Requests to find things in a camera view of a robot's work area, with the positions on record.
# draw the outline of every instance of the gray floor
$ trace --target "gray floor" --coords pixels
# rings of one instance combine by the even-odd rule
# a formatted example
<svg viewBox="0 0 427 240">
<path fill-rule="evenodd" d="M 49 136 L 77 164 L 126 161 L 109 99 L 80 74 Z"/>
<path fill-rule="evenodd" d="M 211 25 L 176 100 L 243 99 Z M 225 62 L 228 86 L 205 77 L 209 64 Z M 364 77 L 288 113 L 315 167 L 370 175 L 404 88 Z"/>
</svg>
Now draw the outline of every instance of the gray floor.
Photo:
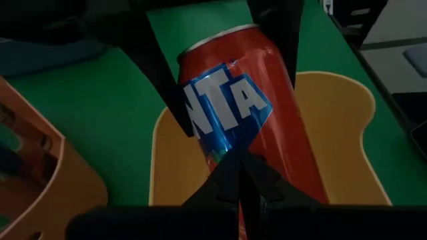
<svg viewBox="0 0 427 240">
<path fill-rule="evenodd" d="M 427 37 L 427 0 L 388 0 L 364 43 L 417 37 Z M 422 78 L 403 56 L 409 47 L 362 52 L 391 93 L 427 92 L 427 78 Z"/>
</svg>

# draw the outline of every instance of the can lid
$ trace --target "can lid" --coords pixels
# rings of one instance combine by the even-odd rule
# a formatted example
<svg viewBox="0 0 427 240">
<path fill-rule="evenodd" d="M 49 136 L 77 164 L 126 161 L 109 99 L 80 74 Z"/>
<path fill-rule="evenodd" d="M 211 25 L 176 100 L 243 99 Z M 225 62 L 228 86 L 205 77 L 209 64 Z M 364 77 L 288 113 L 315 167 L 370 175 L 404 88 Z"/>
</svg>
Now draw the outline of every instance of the can lid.
<svg viewBox="0 0 427 240">
<path fill-rule="evenodd" d="M 234 32 L 236 32 L 236 31 L 241 31 L 241 30 L 244 30 L 244 29 L 252 28 L 252 27 L 258 27 L 258 25 L 256 25 L 255 23 L 250 23 L 250 24 L 240 25 L 240 26 L 232 27 L 231 29 L 227 29 L 227 30 L 225 30 L 225 31 L 220 31 L 219 33 L 217 33 L 217 34 L 215 34 L 215 35 L 212 35 L 212 36 L 210 36 L 210 37 L 206 37 L 205 39 L 202 39 L 202 40 L 198 41 L 197 43 L 194 43 L 191 47 L 189 47 L 189 48 L 187 48 L 186 50 L 182 51 L 182 52 L 178 55 L 177 60 L 178 60 L 178 62 L 179 62 L 179 59 L 180 59 L 184 54 L 186 54 L 186 53 L 188 53 L 188 52 L 190 52 L 190 51 L 193 51 L 194 49 L 196 49 L 196 48 L 198 48 L 198 47 L 202 46 L 202 45 L 203 45 L 203 44 L 205 44 L 205 43 L 209 43 L 210 41 L 212 41 L 212 40 L 214 40 L 214 39 L 217 39 L 217 38 L 223 37 L 223 36 L 225 36 L 225 35 L 228 35 L 228 34 L 230 34 L 230 33 L 234 33 Z"/>
</svg>

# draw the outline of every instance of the red can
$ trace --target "red can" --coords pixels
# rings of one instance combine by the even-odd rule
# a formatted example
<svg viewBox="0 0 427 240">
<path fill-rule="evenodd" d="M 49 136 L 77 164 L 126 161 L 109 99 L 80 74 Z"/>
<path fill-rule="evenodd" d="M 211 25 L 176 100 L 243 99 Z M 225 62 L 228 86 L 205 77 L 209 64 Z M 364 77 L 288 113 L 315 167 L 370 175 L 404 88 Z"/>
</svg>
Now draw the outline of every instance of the red can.
<svg viewBox="0 0 427 240">
<path fill-rule="evenodd" d="M 200 41 L 178 62 L 208 163 L 232 147 L 247 147 L 293 186 L 328 202 L 282 56 L 256 25 Z"/>
</svg>

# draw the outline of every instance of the green table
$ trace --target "green table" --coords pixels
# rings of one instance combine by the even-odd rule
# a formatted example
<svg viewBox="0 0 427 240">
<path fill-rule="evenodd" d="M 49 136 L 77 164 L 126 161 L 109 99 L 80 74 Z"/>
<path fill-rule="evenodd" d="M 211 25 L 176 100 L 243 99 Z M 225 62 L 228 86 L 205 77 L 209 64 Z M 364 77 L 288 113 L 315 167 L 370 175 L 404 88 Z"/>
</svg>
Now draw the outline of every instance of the green table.
<svg viewBox="0 0 427 240">
<path fill-rule="evenodd" d="M 244 0 L 162 9 L 149 18 L 175 76 L 183 49 L 252 21 Z M 394 204 L 427 203 L 427 165 L 316 0 L 306 0 L 298 59 L 298 71 L 311 70 L 347 75 L 373 92 L 377 109 L 364 135 L 366 154 Z M 94 61 L 10 82 L 102 176 L 112 205 L 147 204 L 153 126 L 165 104 L 124 53 L 112 49 Z"/>
</svg>

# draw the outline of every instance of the blue label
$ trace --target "blue label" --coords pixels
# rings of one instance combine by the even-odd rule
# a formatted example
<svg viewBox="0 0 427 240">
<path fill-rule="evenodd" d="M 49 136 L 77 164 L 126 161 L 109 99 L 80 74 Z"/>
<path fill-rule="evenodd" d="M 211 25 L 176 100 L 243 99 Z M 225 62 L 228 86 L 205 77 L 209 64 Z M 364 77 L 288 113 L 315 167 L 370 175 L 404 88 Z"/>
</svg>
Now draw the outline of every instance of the blue label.
<svg viewBox="0 0 427 240">
<path fill-rule="evenodd" d="M 184 85 L 194 135 L 206 155 L 248 148 L 273 111 L 246 73 L 233 77 L 225 63 Z"/>
</svg>

